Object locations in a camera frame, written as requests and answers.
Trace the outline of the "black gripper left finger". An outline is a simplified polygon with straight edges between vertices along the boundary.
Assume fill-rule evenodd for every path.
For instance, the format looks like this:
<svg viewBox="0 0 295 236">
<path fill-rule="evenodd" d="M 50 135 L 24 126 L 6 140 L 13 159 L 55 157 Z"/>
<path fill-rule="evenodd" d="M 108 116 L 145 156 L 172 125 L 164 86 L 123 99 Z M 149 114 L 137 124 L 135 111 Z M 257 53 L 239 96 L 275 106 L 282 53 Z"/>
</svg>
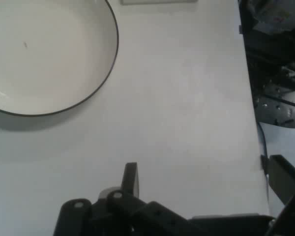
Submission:
<svg viewBox="0 0 295 236">
<path fill-rule="evenodd" d="M 91 203 L 73 199 L 60 209 L 56 236 L 194 236 L 196 227 L 165 208 L 139 199 L 137 163 L 125 165 L 121 186 Z"/>
</svg>

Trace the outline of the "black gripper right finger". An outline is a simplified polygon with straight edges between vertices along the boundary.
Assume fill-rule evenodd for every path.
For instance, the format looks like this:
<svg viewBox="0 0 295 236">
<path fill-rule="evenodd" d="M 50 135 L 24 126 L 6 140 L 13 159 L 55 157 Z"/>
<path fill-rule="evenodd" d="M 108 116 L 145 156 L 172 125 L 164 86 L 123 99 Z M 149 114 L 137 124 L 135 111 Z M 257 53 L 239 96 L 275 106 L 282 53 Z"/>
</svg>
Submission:
<svg viewBox="0 0 295 236">
<path fill-rule="evenodd" d="M 279 215 L 270 220 L 266 236 L 295 236 L 295 167 L 282 155 L 261 156 L 268 184 L 284 204 Z"/>
</svg>

